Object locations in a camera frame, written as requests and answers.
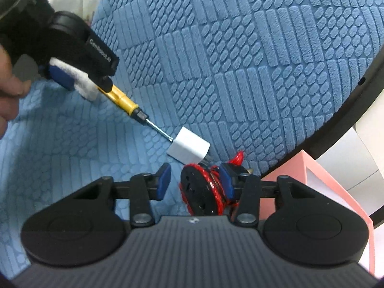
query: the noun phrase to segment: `blue blanket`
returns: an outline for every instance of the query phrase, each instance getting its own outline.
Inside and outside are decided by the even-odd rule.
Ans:
[[[93,28],[120,57],[115,84],[173,136],[245,150],[256,174],[313,135],[357,86],[384,40],[382,0],[101,0]],[[100,98],[37,82],[0,142],[0,271],[27,265],[25,219],[102,175],[172,164],[159,218],[186,214],[169,143]],[[127,217],[127,202],[117,212]]]

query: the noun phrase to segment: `screwdriver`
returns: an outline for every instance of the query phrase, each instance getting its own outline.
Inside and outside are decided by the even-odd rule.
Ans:
[[[149,116],[137,105],[134,101],[132,101],[124,92],[122,92],[115,85],[112,86],[112,90],[110,92],[104,92],[101,88],[99,91],[103,93],[106,97],[108,97],[114,104],[119,106],[122,110],[124,110],[132,119],[136,120],[138,123],[143,126],[150,126],[152,129],[160,133],[162,136],[167,138],[170,142],[173,142],[173,137],[166,134],[162,129],[160,129],[157,125],[149,120]]]

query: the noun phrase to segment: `yellow screwdriver handle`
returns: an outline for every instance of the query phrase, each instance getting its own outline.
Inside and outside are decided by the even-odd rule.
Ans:
[[[121,107],[129,116],[135,109],[139,108],[134,101],[130,100],[119,88],[115,85],[112,86],[112,90],[109,93],[104,92],[101,88],[98,88],[100,92],[106,95],[117,106]]]

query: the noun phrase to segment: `screwdriver shaft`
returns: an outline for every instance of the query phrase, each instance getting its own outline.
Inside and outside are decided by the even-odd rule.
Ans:
[[[153,129],[155,129],[156,131],[158,131],[158,133],[160,133],[162,136],[166,137],[171,143],[173,142],[173,137],[172,137],[172,136],[169,136],[168,134],[166,134],[162,129],[160,129],[157,125],[155,125],[154,123],[152,123],[149,119],[147,119],[147,123],[148,123]]]

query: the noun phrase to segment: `hand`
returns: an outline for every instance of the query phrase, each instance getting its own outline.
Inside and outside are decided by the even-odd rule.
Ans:
[[[11,59],[0,45],[0,138],[5,134],[8,121],[19,114],[19,99],[26,96],[30,89],[30,80],[21,82],[12,74]]]

